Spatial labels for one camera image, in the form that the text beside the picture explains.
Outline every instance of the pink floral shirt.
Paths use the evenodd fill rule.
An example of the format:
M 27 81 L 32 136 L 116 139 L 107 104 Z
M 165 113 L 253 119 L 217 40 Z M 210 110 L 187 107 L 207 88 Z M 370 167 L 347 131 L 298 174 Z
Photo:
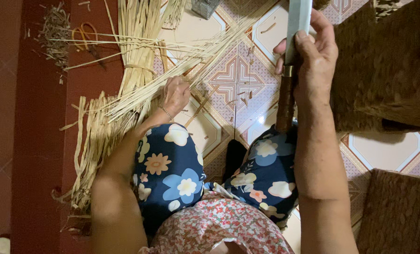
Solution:
M 138 254 L 201 254 L 223 241 L 236 242 L 248 254 L 293 253 L 279 228 L 261 211 L 209 191 L 196 205 L 163 222 L 151 247 Z

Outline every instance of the knife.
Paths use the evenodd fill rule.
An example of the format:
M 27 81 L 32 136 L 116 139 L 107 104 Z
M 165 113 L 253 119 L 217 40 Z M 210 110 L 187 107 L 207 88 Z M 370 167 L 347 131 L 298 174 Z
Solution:
M 290 0 L 288 8 L 287 45 L 285 60 L 282 68 L 282 80 L 279 91 L 277 118 L 275 129 L 279 132 L 287 131 L 293 121 L 293 88 L 297 84 L 297 70 L 299 69 L 299 53 L 294 44 L 294 35 L 299 30 L 309 34 L 312 0 Z

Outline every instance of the wooden handle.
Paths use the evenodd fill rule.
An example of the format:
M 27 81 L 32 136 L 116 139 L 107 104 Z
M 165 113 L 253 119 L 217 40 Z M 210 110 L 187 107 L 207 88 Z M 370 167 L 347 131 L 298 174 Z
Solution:
M 290 76 L 282 76 L 282 82 L 280 84 L 275 125 L 275 129 L 279 132 L 287 131 L 292 127 L 294 106 L 293 88 L 294 84 L 296 84 L 297 76 Z

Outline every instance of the blue floral fabric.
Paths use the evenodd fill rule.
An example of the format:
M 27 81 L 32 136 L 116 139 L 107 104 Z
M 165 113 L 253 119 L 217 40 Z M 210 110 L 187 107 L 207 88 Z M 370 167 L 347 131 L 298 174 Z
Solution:
M 194 205 L 206 175 L 202 154 L 188 131 L 168 123 L 149 130 L 139 141 L 133 180 L 147 234 L 174 212 Z
M 280 228 L 297 206 L 296 141 L 296 125 L 287 133 L 277 132 L 273 125 L 252 142 L 247 161 L 222 185 L 235 198 L 263 211 Z

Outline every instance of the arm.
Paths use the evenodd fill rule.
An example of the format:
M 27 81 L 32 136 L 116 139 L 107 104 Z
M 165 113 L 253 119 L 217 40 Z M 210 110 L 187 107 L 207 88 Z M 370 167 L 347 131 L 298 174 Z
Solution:
M 329 21 L 312 10 L 316 40 L 304 31 L 296 47 L 304 59 L 294 91 L 298 106 L 295 178 L 301 213 L 301 252 L 357 253 L 351 230 L 348 183 L 329 106 L 338 49 Z M 282 41 L 276 52 L 285 51 Z M 276 73 L 281 72 L 279 59 Z
M 176 116 L 190 98 L 189 84 L 176 76 L 165 86 L 163 107 Z M 147 246 L 138 202 L 130 187 L 134 154 L 139 140 L 155 125 L 170 118 L 161 108 L 137 129 L 126 133 L 122 142 L 107 158 L 92 184 L 92 246 L 96 254 L 135 254 Z

